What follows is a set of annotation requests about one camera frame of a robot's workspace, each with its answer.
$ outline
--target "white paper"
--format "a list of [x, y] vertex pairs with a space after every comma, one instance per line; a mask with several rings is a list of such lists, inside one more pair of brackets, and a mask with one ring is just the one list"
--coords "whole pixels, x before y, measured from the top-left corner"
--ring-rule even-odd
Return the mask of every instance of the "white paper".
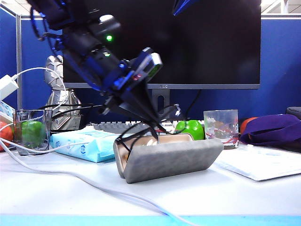
[[253, 180], [301, 173], [301, 154], [271, 147], [239, 144], [224, 150], [215, 161], [220, 167]]

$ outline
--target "clear drinking glass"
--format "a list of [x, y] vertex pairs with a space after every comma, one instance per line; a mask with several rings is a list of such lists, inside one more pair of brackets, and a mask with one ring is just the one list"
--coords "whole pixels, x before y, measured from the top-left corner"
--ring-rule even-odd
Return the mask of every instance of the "clear drinking glass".
[[206, 139], [218, 138], [224, 149], [238, 147], [238, 110], [204, 111]]
[[[49, 149], [52, 110], [16, 110], [15, 143], [36, 151]], [[20, 155], [40, 154], [17, 147]]]

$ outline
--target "open glasses case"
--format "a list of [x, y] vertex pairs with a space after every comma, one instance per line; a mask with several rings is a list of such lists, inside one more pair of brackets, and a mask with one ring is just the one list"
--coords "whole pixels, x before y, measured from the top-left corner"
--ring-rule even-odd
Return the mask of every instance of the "open glasses case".
[[[125, 144], [130, 146], [134, 140]], [[221, 153], [223, 144], [218, 139], [194, 141], [190, 134], [177, 134], [159, 136], [158, 143], [154, 137], [144, 136], [131, 152], [118, 141], [113, 148], [118, 172], [131, 184], [205, 170]]]

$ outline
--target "keyboard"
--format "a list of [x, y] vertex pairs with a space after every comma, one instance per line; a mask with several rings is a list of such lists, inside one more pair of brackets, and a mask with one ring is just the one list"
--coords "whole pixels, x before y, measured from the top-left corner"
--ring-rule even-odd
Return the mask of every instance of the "keyboard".
[[[126, 131], [128, 128], [132, 127], [133, 125], [136, 125], [135, 127], [131, 128], [127, 134], [134, 134], [138, 133], [144, 129], [149, 128], [147, 124], [140, 123], [140, 121], [126, 121], [126, 122], [121, 122], [121, 121], [112, 121], [112, 122], [101, 122], [98, 124], [91, 124], [94, 126], [94, 129], [96, 130], [103, 130], [105, 132], [110, 132], [110, 133], [116, 133], [116, 134], [121, 134], [124, 131]], [[174, 125], [171, 122], [163, 122], [162, 126], [169, 132], [174, 130]]]

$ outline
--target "white desk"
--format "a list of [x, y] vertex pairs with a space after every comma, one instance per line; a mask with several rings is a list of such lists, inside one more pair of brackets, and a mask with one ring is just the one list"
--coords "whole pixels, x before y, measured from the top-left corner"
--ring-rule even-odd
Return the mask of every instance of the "white desk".
[[[200, 172], [127, 184], [115, 161], [93, 163], [58, 153], [19, 158], [37, 169], [79, 172], [105, 186], [146, 196], [178, 215], [301, 216], [301, 175], [256, 182], [214, 163]], [[159, 215], [152, 207], [108, 195], [78, 178], [33, 173], [6, 153], [0, 153], [0, 184], [4, 215]]]

